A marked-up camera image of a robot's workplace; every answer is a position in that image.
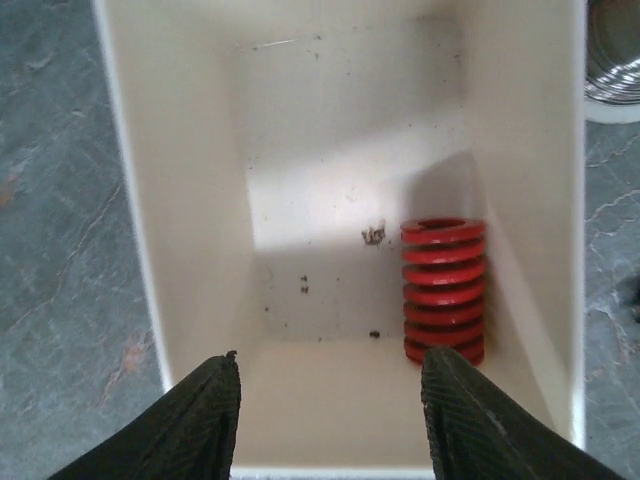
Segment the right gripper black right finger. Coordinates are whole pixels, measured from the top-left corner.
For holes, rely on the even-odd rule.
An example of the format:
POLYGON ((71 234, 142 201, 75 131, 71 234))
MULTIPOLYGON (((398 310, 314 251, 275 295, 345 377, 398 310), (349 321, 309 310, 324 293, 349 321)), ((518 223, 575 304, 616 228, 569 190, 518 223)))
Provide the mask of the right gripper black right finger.
POLYGON ((425 353, 421 400, 437 479, 618 479, 448 347, 425 353))

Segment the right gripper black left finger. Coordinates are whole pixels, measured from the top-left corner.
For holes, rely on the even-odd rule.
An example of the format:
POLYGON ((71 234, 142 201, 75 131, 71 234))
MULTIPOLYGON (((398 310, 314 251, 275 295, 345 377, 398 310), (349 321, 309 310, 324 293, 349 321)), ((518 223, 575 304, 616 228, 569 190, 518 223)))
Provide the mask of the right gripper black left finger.
POLYGON ((237 352, 205 360, 53 479, 228 479, 241 403, 237 352))

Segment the red spring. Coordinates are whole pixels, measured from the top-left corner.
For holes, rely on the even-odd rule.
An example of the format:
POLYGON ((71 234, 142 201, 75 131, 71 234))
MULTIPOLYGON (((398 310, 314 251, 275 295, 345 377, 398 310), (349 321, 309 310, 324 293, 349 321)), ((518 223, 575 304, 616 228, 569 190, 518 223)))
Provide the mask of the red spring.
POLYGON ((450 347, 473 365, 485 357, 486 224, 439 217, 401 225, 404 350, 411 361, 450 347))

